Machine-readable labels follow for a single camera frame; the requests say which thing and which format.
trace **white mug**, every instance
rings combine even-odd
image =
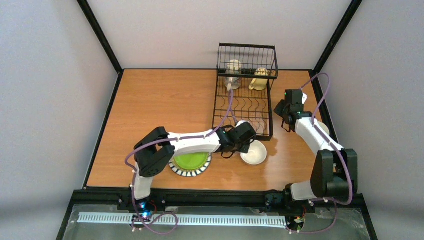
[[[236,59],[230,60],[225,65],[225,68],[226,68],[225,73],[242,74],[242,66],[243,64],[239,60],[236,60]],[[242,81],[239,77],[226,77],[224,84],[228,91],[230,90],[229,83],[231,83],[231,88],[233,90],[240,88],[240,86],[242,85]]]
[[[254,73],[256,76],[268,76],[269,71],[266,68],[258,68],[256,72]],[[262,78],[253,78],[250,82],[249,89],[250,90],[257,90],[262,91],[267,88],[268,79],[262,79]]]

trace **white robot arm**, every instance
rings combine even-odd
[[[249,122],[239,121],[235,127],[221,127],[216,132],[208,130],[197,133],[166,132],[165,128],[158,127],[140,141],[134,148],[159,139],[175,139],[166,143],[146,147],[135,154],[137,174],[134,182],[134,196],[136,200],[150,196],[153,177],[163,171],[173,157],[193,153],[247,153],[252,141],[256,139],[256,132]]]
[[[358,156],[353,149],[344,149],[334,141],[318,124],[312,120],[312,113],[304,111],[306,94],[300,89],[287,89],[285,99],[281,100],[274,112],[283,118],[282,127],[288,125],[288,132],[296,132],[315,155],[315,165],[310,180],[289,184],[286,191],[291,193],[293,201],[311,200],[324,197],[346,197],[349,183],[346,179],[341,153],[347,164],[353,186],[358,189]]]

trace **wooden table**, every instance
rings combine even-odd
[[[87,186],[128,187],[132,170],[124,159],[156,127],[173,133],[210,129],[216,74],[216,70],[126,69]],[[310,79],[307,71],[280,71],[278,75],[271,90],[273,109],[284,98],[285,89],[299,88]],[[305,111],[313,112],[317,101],[311,84],[303,91],[308,95]],[[166,167],[154,177],[152,188],[266,191],[310,179],[314,154],[297,134],[282,129],[281,123],[281,117],[273,113],[274,134],[271,141],[263,142],[268,151],[264,163],[252,166],[239,154],[224,159],[214,153],[210,167],[201,175],[182,177]]]

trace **dish rack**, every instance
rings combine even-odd
[[[228,64],[238,61],[241,70],[228,71]],[[267,69],[266,74],[255,74],[258,69]],[[259,141],[269,141],[273,137],[273,113],[271,106],[271,89],[278,77],[278,63],[275,46],[220,43],[216,65],[216,92],[213,108],[212,127],[218,125],[227,112],[229,99],[225,85],[226,78],[240,78],[240,87],[233,90],[232,110],[237,121],[249,121],[256,131]],[[268,79],[264,90],[250,90],[252,79]],[[231,116],[225,125],[235,126]]]

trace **white wall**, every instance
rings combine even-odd
[[[337,136],[358,153],[359,191],[383,240],[424,234],[423,13],[422,0],[363,1],[322,70],[333,80]]]
[[[117,75],[77,1],[0,11],[0,239],[54,239]]]
[[[123,68],[216,68],[218,44],[275,45],[313,69],[350,0],[89,0]]]

